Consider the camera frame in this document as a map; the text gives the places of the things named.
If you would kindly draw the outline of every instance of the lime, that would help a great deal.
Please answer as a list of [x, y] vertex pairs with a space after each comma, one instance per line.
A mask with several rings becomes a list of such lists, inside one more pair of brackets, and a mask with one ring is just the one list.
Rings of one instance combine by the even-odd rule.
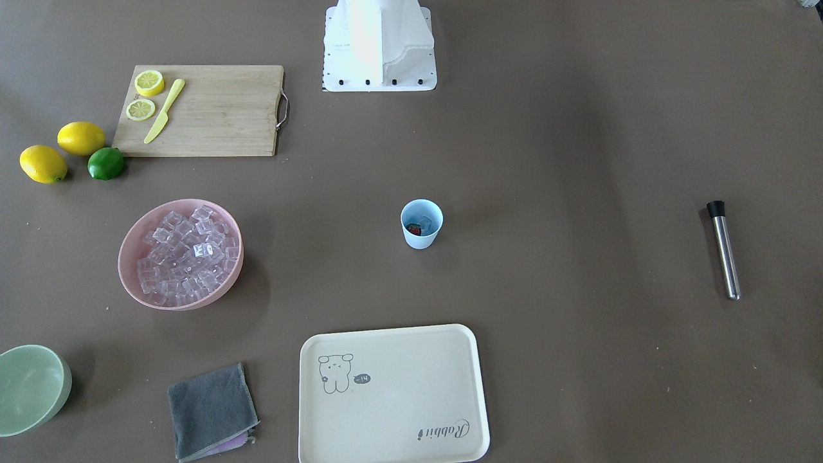
[[72, 122], [60, 129], [57, 144], [69, 154], [89, 156], [105, 145], [105, 132], [91, 122]]
[[137, 93], [143, 96], [157, 95], [165, 88], [163, 74], [160, 74], [159, 71], [155, 71], [154, 69], [140, 72], [137, 77], [134, 78], [134, 88], [137, 89]]
[[34, 145], [20, 153], [20, 167], [34, 181], [57, 183], [66, 178], [66, 160], [52, 147]]
[[154, 114], [154, 101], [138, 98], [126, 106], [126, 117], [131, 120], [141, 121], [146, 120]]
[[97, 180], [111, 180], [123, 171], [123, 154], [117, 148], [101, 148], [89, 158], [89, 173]]

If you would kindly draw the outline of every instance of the folded cloth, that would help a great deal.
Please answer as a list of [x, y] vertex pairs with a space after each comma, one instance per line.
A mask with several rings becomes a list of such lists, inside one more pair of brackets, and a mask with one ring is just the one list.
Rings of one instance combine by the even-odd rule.
[[180, 463], [253, 442], [260, 423], [240, 363], [169, 386], [169, 406]]

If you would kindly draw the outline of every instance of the mint green bowl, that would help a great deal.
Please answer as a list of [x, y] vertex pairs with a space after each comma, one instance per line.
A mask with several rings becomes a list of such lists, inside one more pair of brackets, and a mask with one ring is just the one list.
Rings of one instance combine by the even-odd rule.
[[29, 344], [0, 355], [0, 437], [49, 421], [71, 389], [72, 372], [50, 348]]

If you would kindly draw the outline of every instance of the empty bowl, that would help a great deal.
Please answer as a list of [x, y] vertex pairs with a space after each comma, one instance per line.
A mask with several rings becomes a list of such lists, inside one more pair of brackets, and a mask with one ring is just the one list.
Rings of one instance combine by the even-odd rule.
[[[146, 257], [149, 251], [151, 251], [151, 245], [145, 243], [143, 238], [149, 231], [158, 228], [160, 222], [169, 212], [177, 211], [184, 217], [189, 217], [194, 212], [194, 209], [202, 205], [206, 205], [214, 211], [212, 218], [219, 218], [228, 225], [229, 233], [227, 236], [235, 236], [237, 238], [239, 242], [239, 257], [237, 258], [237, 263], [229, 272], [226, 280], [204, 298], [182, 306], [158, 306], [152, 303], [151, 294], [143, 293], [140, 278], [137, 276], [137, 261]], [[117, 271], [120, 275], [120, 282], [123, 284], [126, 292], [142, 305], [164, 311], [188, 311], [207, 306], [229, 291], [229, 288], [235, 284], [237, 276], [240, 274], [240, 268], [243, 266], [243, 253], [243, 237], [240, 235], [240, 229], [235, 219], [224, 208], [204, 199], [178, 199], [153, 208], [146, 213], [146, 215], [140, 217], [140, 220], [126, 233], [117, 258]]]
[[50, 348], [29, 344], [0, 354], [0, 437], [49, 421], [71, 389], [72, 372]]

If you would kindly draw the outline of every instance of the cartoon bear drawing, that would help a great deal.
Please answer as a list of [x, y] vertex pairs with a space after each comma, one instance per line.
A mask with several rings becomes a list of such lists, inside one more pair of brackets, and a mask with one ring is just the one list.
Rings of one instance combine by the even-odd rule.
[[320, 362], [320, 379], [323, 380], [323, 390], [326, 394], [334, 392], [346, 392], [349, 388], [349, 373], [351, 373], [351, 360], [354, 355], [321, 355], [317, 361]]

